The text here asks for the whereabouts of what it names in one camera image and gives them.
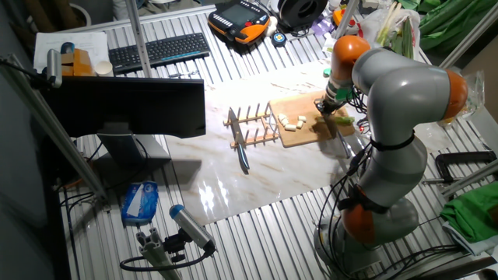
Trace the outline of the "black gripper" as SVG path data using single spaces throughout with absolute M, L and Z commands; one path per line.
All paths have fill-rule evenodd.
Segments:
M 334 112 L 338 109 L 338 102 L 335 99 L 320 98 L 315 100 L 315 107 L 321 113 L 322 119 L 334 119 Z

